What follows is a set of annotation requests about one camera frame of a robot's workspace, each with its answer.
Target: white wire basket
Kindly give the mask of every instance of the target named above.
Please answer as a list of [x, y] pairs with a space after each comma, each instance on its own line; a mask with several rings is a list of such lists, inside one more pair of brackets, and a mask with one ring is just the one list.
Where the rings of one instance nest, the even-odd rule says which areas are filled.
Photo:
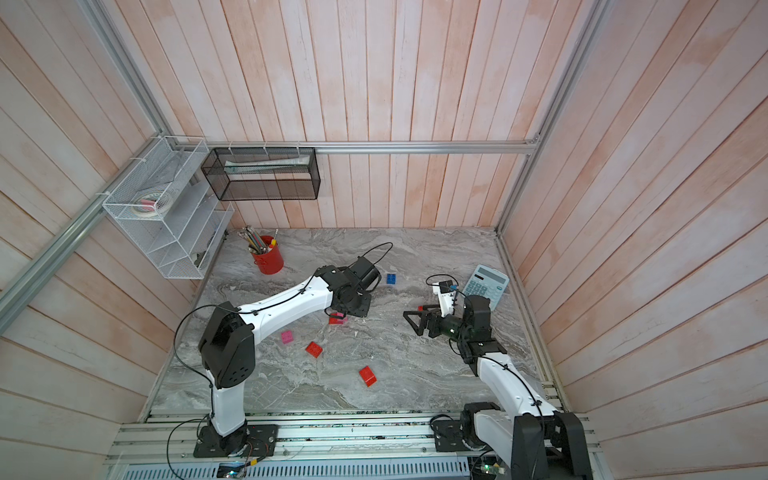
[[206, 181], [191, 183], [208, 155], [205, 141], [174, 148], [170, 140], [176, 138], [162, 137], [104, 208], [164, 277], [202, 279], [234, 205], [220, 206]]

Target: black cable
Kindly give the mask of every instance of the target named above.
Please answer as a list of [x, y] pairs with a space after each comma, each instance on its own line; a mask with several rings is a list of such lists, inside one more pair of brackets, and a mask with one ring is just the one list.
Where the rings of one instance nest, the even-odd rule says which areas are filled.
[[265, 442], [265, 441], [263, 441], [263, 440], [261, 442], [264, 444], [264, 448], [266, 450], [264, 450], [264, 455], [261, 455], [259, 458], [256, 459], [257, 463], [261, 462], [262, 460], [264, 460], [270, 454], [270, 444]]
[[182, 477], [181, 475], [177, 474], [176, 470], [174, 470], [174, 467], [170, 466], [170, 453], [169, 453], [169, 450], [170, 450], [170, 436], [173, 435], [174, 432], [176, 432], [176, 429], [178, 429], [179, 427], [181, 427], [185, 423], [201, 422], [203, 420], [205, 420], [205, 417], [203, 417], [202, 419], [185, 420], [182, 423], [176, 425], [174, 427], [174, 429], [171, 430], [170, 433], [168, 434], [168, 440], [165, 442], [165, 462], [168, 464], [168, 468], [170, 468], [170, 472], [172, 474], [174, 474], [174, 477], [179, 478], [179, 480], [186, 480], [186, 479], [184, 477]]
[[272, 305], [267, 305], [264, 308], [260, 308], [258, 310], [251, 310], [250, 312], [242, 312], [242, 311], [234, 312], [233, 310], [227, 310], [225, 308], [222, 308], [222, 310], [226, 310], [227, 312], [232, 312], [232, 313], [239, 313], [240, 315], [253, 315], [255, 313], [263, 312], [266, 309], [272, 308], [273, 306], [283, 305], [285, 302], [289, 302], [289, 301], [295, 299], [296, 297], [298, 297], [299, 295], [301, 295], [302, 293], [304, 293], [306, 291], [306, 288], [309, 286], [310, 282], [312, 281], [312, 279], [314, 277], [315, 277], [315, 275], [313, 273], [313, 275], [306, 281], [306, 283], [304, 283], [304, 286], [302, 286], [301, 289], [299, 289], [299, 291], [296, 292], [296, 294], [294, 296], [292, 296], [290, 298], [286, 298], [285, 300], [279, 301], [277, 303], [273, 303]]
[[176, 338], [179, 335], [179, 330], [181, 329], [181, 325], [184, 324], [184, 320], [189, 318], [189, 316], [192, 315], [193, 313], [195, 313], [198, 310], [203, 309], [203, 308], [205, 308], [207, 306], [218, 306], [218, 305], [216, 305], [214, 303], [209, 303], [207, 305], [201, 305], [201, 306], [199, 306], [197, 308], [192, 309], [187, 315], [185, 315], [184, 318], [181, 319], [181, 321], [179, 322], [178, 326], [176, 327], [176, 331], [174, 332], [174, 342], [171, 344], [171, 346], [173, 347], [174, 356], [176, 357], [176, 360], [178, 360], [179, 363], [181, 365], [183, 365], [185, 368], [187, 368], [187, 369], [191, 370], [192, 372], [195, 372], [199, 376], [203, 377], [205, 379], [205, 381], [208, 382], [208, 385], [210, 385], [210, 387], [213, 388], [214, 384], [213, 384], [213, 382], [210, 381], [210, 379], [208, 377], [206, 377], [203, 373], [198, 372], [196, 369], [193, 369], [192, 367], [190, 367], [189, 365], [184, 363], [184, 361], [181, 358], [179, 358], [179, 354], [176, 352]]
[[475, 471], [475, 467], [476, 467], [476, 466], [478, 466], [478, 463], [480, 462], [480, 458], [482, 458], [482, 457], [483, 457], [483, 455], [487, 455], [487, 454], [488, 454], [488, 453], [490, 453], [490, 452], [493, 452], [493, 449], [492, 449], [491, 447], [488, 447], [488, 448], [486, 448], [485, 450], [483, 450], [483, 451], [480, 453], [480, 455], [478, 455], [478, 456], [475, 458], [475, 460], [472, 462], [472, 466], [471, 466], [471, 467], [469, 467], [469, 471], [470, 471], [470, 472], [474, 472], [474, 471]]
[[392, 249], [392, 247], [395, 246], [394, 243], [392, 243], [392, 242], [380, 243], [379, 245], [376, 245], [375, 247], [372, 247], [370, 250], [368, 250], [367, 252], [365, 252], [363, 255], [360, 255], [360, 256], [364, 257], [365, 255], [368, 255], [372, 251], [376, 250], [377, 248], [384, 247], [387, 243], [389, 244], [389, 248], [386, 249], [386, 252], [384, 252], [384, 254], [377, 261], [373, 262], [373, 264], [376, 265], [378, 262], [382, 261], [384, 259], [384, 257], [386, 257], [386, 254], [389, 253], [389, 251]]
[[449, 347], [451, 347], [451, 350], [453, 350], [453, 353], [455, 353], [455, 354], [456, 354], [456, 355], [458, 355], [458, 356], [462, 356], [462, 354], [461, 354], [461, 353], [459, 353], [459, 352], [457, 352], [457, 351], [455, 351], [455, 350], [453, 349], [453, 343], [452, 343], [452, 342], [453, 342], [453, 339], [449, 337], [449, 338], [448, 338], [448, 346], [449, 346]]
[[[534, 404], [534, 406], [535, 406], [535, 407], [536, 407], [536, 409], [538, 410], [538, 422], [539, 422], [539, 425], [541, 425], [541, 441], [540, 441], [540, 442], [543, 442], [543, 441], [544, 441], [544, 435], [545, 435], [545, 434], [544, 434], [544, 414], [541, 412], [541, 407], [540, 407], [540, 405], [541, 405], [541, 400], [537, 400], [537, 399], [536, 399], [536, 397], [533, 395], [533, 392], [531, 392], [531, 389], [529, 389], [529, 388], [528, 388], [528, 384], [527, 384], [525, 381], [523, 381], [523, 379], [520, 377], [520, 375], [518, 375], [518, 374], [517, 374], [517, 373], [515, 373], [515, 372], [512, 372], [512, 370], [509, 368], [509, 366], [507, 366], [507, 365], [504, 365], [504, 364], [502, 364], [501, 362], [499, 362], [498, 360], [496, 360], [496, 359], [492, 359], [492, 358], [491, 358], [491, 357], [489, 357], [489, 356], [478, 356], [477, 358], [478, 358], [478, 359], [486, 359], [486, 360], [491, 360], [492, 362], [495, 362], [495, 363], [499, 364], [499, 365], [500, 365], [500, 366], [501, 366], [501, 367], [502, 367], [504, 370], [506, 370], [507, 372], [510, 372], [510, 373], [511, 373], [512, 375], [514, 375], [514, 376], [515, 376], [515, 377], [516, 377], [518, 380], [520, 380], [520, 383], [522, 383], [522, 384], [523, 384], [523, 386], [525, 387], [525, 390], [526, 390], [526, 391], [528, 392], [528, 394], [531, 396], [531, 399], [533, 400], [533, 404]], [[534, 478], [534, 477], [535, 477], [535, 473], [536, 473], [536, 464], [537, 464], [537, 462], [538, 462], [538, 455], [536, 455], [536, 460], [534, 461], [534, 464], [533, 464], [533, 470], [531, 471], [531, 478]]]
[[456, 277], [454, 277], [454, 276], [453, 276], [453, 275], [451, 275], [450, 273], [435, 273], [434, 275], [430, 275], [430, 276], [428, 276], [428, 277], [427, 277], [427, 278], [424, 280], [424, 283], [426, 283], [426, 284], [427, 284], [427, 285], [429, 285], [429, 286], [438, 286], [438, 284], [437, 284], [437, 283], [430, 283], [430, 282], [429, 282], [429, 279], [430, 279], [430, 278], [433, 278], [434, 276], [449, 276], [449, 277], [451, 277], [451, 280], [453, 280], [454, 282], [456, 282], [456, 288], [458, 288], [458, 280], [456, 279]]
[[442, 435], [444, 437], [447, 437], [445, 432], [440, 432], [440, 430], [437, 428], [437, 425], [435, 425], [433, 423], [435, 420], [443, 419], [443, 418], [448, 419], [448, 420], [453, 420], [453, 418], [451, 416], [446, 415], [445, 413], [439, 413], [438, 415], [435, 415], [435, 416], [433, 416], [432, 418], [429, 419], [429, 429], [432, 430], [435, 433], [435, 435]]

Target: blue calculator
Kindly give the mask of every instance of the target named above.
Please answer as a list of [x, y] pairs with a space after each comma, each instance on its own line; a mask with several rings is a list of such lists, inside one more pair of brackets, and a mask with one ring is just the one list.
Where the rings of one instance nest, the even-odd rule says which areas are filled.
[[484, 296], [491, 300], [491, 310], [494, 310], [508, 283], [508, 276], [489, 266], [478, 265], [464, 287], [464, 294]]

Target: wooden wall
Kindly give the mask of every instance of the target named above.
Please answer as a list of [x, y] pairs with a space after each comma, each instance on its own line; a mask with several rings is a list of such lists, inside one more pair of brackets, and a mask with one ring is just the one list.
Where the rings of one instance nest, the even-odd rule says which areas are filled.
[[505, 234], [616, 478], [768, 478], [768, 2], [617, 2]]
[[[154, 129], [70, 0], [0, 1], [0, 289]], [[108, 220], [0, 338], [8, 478], [89, 478], [194, 295]]]
[[[209, 141], [533, 138], [593, 0], [104, 0], [176, 134]], [[320, 155], [317, 201], [263, 227], [496, 225], [518, 155]]]

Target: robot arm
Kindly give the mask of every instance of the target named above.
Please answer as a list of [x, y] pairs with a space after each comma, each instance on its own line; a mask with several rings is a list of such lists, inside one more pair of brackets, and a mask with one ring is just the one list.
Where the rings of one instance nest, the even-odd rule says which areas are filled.
[[[566, 475], [557, 478], [592, 480], [581, 421], [573, 413], [559, 412], [515, 368], [504, 347], [492, 336], [489, 300], [466, 296], [459, 319], [452, 308], [446, 313], [447, 300], [442, 298], [455, 286], [445, 281], [439, 284], [439, 290], [437, 286], [433, 289], [440, 305], [424, 305], [419, 311], [403, 312], [403, 316], [417, 335], [427, 329], [431, 338], [446, 335], [455, 340], [464, 363], [490, 387], [503, 408], [490, 402], [465, 405], [461, 420], [465, 442], [493, 449], [509, 465], [512, 480], [550, 478], [551, 472]], [[419, 323], [412, 319], [415, 316]], [[549, 440], [552, 448], [545, 448], [544, 440]]]
[[329, 306], [366, 316], [371, 302], [368, 288], [380, 280], [376, 267], [358, 257], [351, 266], [321, 267], [309, 279], [270, 298], [237, 308], [225, 302], [214, 310], [198, 348], [205, 375], [214, 385], [210, 425], [216, 432], [217, 453], [238, 453], [247, 441], [244, 382], [256, 367], [256, 345], [294, 320]]

